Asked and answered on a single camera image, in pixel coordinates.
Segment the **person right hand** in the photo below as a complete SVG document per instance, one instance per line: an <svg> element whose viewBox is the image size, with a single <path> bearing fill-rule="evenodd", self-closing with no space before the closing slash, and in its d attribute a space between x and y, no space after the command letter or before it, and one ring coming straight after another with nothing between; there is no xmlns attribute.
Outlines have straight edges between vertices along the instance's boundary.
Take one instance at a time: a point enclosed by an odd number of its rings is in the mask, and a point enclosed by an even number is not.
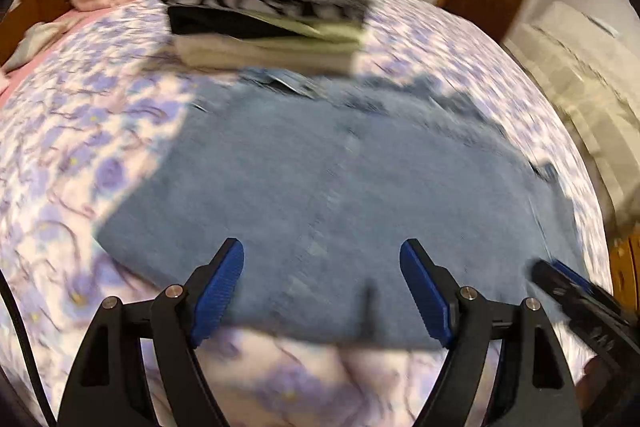
<svg viewBox="0 0 640 427"><path fill-rule="evenodd" d="M593 357L575 385L583 426L620 426L628 403L626 381L614 374L600 357Z"/></svg>

